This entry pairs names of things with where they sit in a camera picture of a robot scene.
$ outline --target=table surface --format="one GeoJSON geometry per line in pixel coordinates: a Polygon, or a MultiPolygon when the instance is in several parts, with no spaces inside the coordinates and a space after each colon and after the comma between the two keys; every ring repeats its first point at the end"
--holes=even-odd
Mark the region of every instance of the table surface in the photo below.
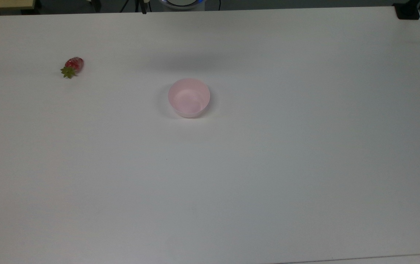
{"type": "Polygon", "coordinates": [[[305,264],[420,264],[420,255],[304,262],[305,264]]]}
{"type": "Polygon", "coordinates": [[[420,20],[0,17],[0,264],[403,254],[420,254],[420,20]],[[167,102],[184,77],[210,88],[200,118],[167,102]]]}
{"type": "Polygon", "coordinates": [[[32,9],[35,0],[0,0],[0,10],[32,9]]]}

